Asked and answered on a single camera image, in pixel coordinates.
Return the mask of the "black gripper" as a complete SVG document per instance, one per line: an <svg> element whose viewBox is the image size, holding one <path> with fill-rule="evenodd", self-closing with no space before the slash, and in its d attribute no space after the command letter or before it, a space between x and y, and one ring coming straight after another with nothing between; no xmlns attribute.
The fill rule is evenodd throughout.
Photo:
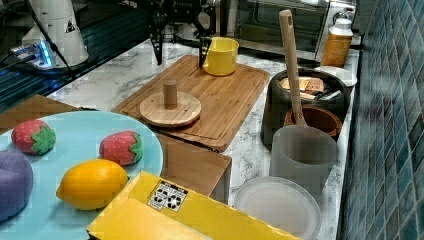
<svg viewBox="0 0 424 240"><path fill-rule="evenodd" d="M150 41L158 65L162 64L162 25L169 22L194 24L195 37L199 40L199 63L203 67L212 43L213 30L203 25L216 23L216 9L213 0L143 0L143 7L152 21L149 22Z"/></svg>

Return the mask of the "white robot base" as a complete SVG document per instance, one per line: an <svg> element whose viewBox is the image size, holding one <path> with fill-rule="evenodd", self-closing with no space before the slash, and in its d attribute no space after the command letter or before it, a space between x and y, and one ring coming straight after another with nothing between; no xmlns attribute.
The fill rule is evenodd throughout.
<svg viewBox="0 0 424 240"><path fill-rule="evenodd" d="M98 53L82 38L72 0L26 0L34 26L11 49L19 60L41 71L75 70L93 63Z"/></svg>

